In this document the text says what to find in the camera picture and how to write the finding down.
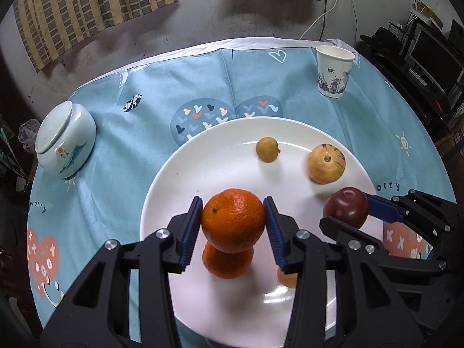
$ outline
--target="cup rim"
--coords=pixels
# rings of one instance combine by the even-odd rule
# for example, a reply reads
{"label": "cup rim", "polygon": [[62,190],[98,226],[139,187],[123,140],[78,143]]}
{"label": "cup rim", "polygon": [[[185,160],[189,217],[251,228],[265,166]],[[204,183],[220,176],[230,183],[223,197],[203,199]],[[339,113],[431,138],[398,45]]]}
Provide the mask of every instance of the cup rim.
{"label": "cup rim", "polygon": [[[340,56],[336,56],[336,55],[325,52],[324,50],[327,48],[330,48],[331,50],[333,50],[334,48],[337,48],[336,51],[340,52]],[[356,55],[353,52],[345,50],[345,48],[337,47],[337,46],[321,45],[321,46],[316,47],[316,51],[319,52],[320,54],[331,57],[332,59],[337,59],[341,61],[353,61],[356,58]]]}

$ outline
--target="metal bolt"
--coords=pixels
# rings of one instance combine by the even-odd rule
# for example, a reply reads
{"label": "metal bolt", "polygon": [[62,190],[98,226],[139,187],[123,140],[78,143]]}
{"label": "metal bolt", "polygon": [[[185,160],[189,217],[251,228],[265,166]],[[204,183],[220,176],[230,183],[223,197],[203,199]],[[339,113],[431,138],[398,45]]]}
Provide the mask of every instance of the metal bolt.
{"label": "metal bolt", "polygon": [[171,232],[168,229],[159,229],[156,231],[155,234],[159,239],[166,239],[167,237],[169,237]]}
{"label": "metal bolt", "polygon": [[116,247],[117,247],[117,241],[115,239],[108,239],[108,241],[105,242],[106,250],[113,250]]}
{"label": "metal bolt", "polygon": [[351,250],[356,251],[361,248],[361,243],[359,243],[359,241],[352,239],[351,241],[348,242],[348,247],[351,248]]}
{"label": "metal bolt", "polygon": [[298,230],[296,232],[296,236],[300,239],[308,239],[310,236],[310,233],[307,230]]}
{"label": "metal bolt", "polygon": [[375,247],[372,246],[371,244],[368,244],[366,247],[365,247],[366,251],[368,254],[372,254],[374,251],[375,251]]}

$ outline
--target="white paper cup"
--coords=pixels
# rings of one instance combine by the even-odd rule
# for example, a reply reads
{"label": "white paper cup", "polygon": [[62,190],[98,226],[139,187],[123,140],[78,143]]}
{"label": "white paper cup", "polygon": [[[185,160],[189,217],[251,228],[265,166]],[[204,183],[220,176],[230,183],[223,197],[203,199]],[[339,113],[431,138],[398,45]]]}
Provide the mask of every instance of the white paper cup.
{"label": "white paper cup", "polygon": [[331,97],[342,97],[355,58],[353,52],[335,46],[317,46],[319,91]]}

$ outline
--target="plate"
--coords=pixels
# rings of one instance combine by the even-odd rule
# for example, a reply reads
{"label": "plate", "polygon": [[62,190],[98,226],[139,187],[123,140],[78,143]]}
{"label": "plate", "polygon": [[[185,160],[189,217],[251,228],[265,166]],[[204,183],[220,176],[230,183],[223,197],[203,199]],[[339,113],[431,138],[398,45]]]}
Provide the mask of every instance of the plate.
{"label": "plate", "polygon": [[[272,163],[261,161],[255,146],[274,137],[281,150]],[[311,150],[323,143],[345,155],[342,177],[324,186],[306,175]],[[280,213],[324,241],[319,229],[326,199],[342,187],[376,194],[368,174],[342,144],[324,132],[289,119],[235,119],[210,128],[182,145],[153,180],[143,205],[140,239],[168,225],[172,216],[187,212],[194,196],[203,203],[227,188],[249,190],[261,200],[272,196]],[[368,217],[361,228],[382,239],[382,222]],[[266,231],[255,245],[247,272],[233,280],[211,275],[201,254],[206,239],[200,229],[191,265],[182,275],[169,274],[175,316],[190,329],[232,347],[282,347],[290,321],[294,290],[278,283]],[[335,277],[328,271],[326,328],[336,323]]]}

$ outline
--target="blue tablecloth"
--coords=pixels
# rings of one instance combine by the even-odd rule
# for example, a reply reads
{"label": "blue tablecloth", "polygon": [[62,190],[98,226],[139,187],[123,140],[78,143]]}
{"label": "blue tablecloth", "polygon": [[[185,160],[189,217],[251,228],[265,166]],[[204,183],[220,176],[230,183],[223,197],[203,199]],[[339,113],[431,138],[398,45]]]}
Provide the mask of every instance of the blue tablecloth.
{"label": "blue tablecloth", "polygon": [[[367,60],[353,66],[340,99],[321,95],[316,80],[312,48],[222,49],[121,71],[77,89],[71,100],[94,117],[95,147],[70,179],[55,179],[39,166],[31,193],[28,262],[42,323],[105,240],[138,241],[145,195],[169,156],[229,119],[281,116],[310,124],[356,156],[379,195],[415,188],[455,200],[424,127]],[[132,280],[131,337],[138,340],[138,283]],[[206,346],[178,324],[184,347]]]}

